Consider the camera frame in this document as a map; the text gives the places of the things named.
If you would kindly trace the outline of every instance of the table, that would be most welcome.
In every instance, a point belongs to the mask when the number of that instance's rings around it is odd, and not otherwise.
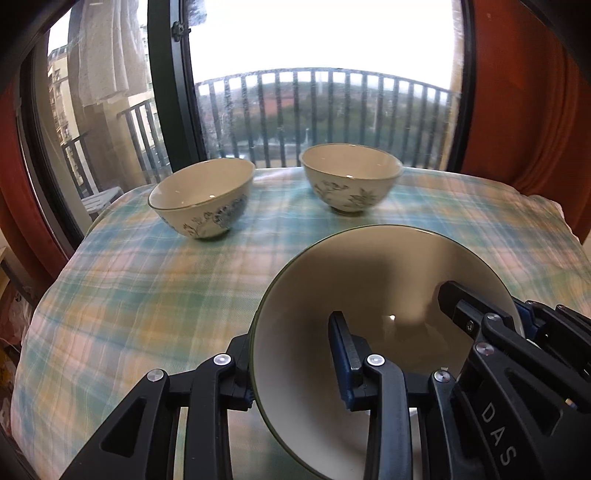
[[[358,225],[430,229],[485,260],[522,300],[591,314],[591,268],[559,205],[506,185],[406,168],[386,201],[340,216],[301,168],[257,170],[234,229],[215,241],[177,235],[150,210],[152,187],[108,206],[49,289],[23,345],[12,428],[43,480],[78,450],[147,371],[175,374],[225,351],[248,330],[279,270],[302,249]],[[258,410],[230,412],[237,480],[314,478],[264,426]],[[177,455],[182,452],[179,436]],[[180,478],[182,462],[176,462]]]

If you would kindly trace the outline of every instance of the bowl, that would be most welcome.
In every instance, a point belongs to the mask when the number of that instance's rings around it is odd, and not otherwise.
[[[244,213],[254,171],[250,161],[240,158],[196,163],[157,184],[148,204],[181,235],[215,237]]]
[[[345,213],[377,205],[404,169],[389,153],[345,143],[310,147],[301,163],[318,198]]]
[[[471,338],[439,310],[455,280],[513,316],[511,295],[474,253],[439,234],[372,225],[330,236],[291,260],[268,287],[251,326],[256,404],[283,447],[322,478],[363,478],[369,416],[340,398],[327,335],[341,310],[354,335],[403,371],[457,377]]]

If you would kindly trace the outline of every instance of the balcony railing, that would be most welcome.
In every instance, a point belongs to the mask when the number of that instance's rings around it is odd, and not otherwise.
[[[459,93],[362,70],[239,73],[196,83],[209,158],[295,166],[318,143],[351,142],[413,167],[441,167]]]
[[[161,133],[156,130],[151,101],[144,100],[118,113],[118,117],[125,115],[131,142],[148,184],[159,182],[172,173],[168,156],[160,144]]]
[[[78,195],[80,195],[81,199],[99,193],[101,190],[94,169],[92,168],[92,163],[89,161],[90,157],[88,155],[85,141],[85,136],[87,134],[88,132],[85,132],[72,140],[68,140],[61,146],[61,149],[64,152],[64,158],[66,159],[66,165],[68,166],[68,170],[70,171],[70,175],[72,180],[74,180],[74,185],[76,185]],[[82,151],[84,165],[80,159],[80,150]],[[95,188],[92,187],[87,173],[91,175]],[[78,177],[82,180],[82,184],[79,183]]]

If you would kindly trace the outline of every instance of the blue floral pattern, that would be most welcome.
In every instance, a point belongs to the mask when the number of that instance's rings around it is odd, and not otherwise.
[[[313,189],[318,197],[320,197],[325,202],[330,203],[329,196],[331,193],[350,190],[350,187],[348,185],[339,185],[333,181],[323,180],[322,184],[314,183]],[[344,204],[343,206],[365,209],[378,203],[378,196],[372,191],[359,189],[359,193],[357,195],[350,193],[346,201],[348,203]]]
[[[205,212],[201,217],[191,218],[191,224],[185,223],[183,229],[192,238],[200,238],[204,236],[204,229],[211,225],[211,220],[217,226],[224,230],[228,230],[232,224],[244,213],[248,197],[240,195],[238,198],[232,200],[227,205],[220,207],[215,212]]]
[[[222,228],[229,228],[244,213],[247,201],[246,195],[240,195],[229,205],[220,208],[213,216],[213,221]]]

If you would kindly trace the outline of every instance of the bowl foot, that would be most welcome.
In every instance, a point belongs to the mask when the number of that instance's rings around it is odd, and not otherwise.
[[[217,233],[216,235],[213,235],[213,236],[200,236],[200,237],[197,237],[197,239],[198,240],[201,240],[202,242],[209,242],[209,241],[212,241],[212,240],[218,240],[218,239],[223,238],[224,236],[226,236],[229,231],[230,231],[230,229],[228,228],[227,230],[224,230],[221,233]]]
[[[335,208],[335,207],[330,207],[330,209],[334,213],[338,213],[339,215],[345,215],[348,217],[358,217],[360,215],[363,215],[363,210],[360,210],[358,212],[344,212],[343,210],[339,210],[338,208]]]

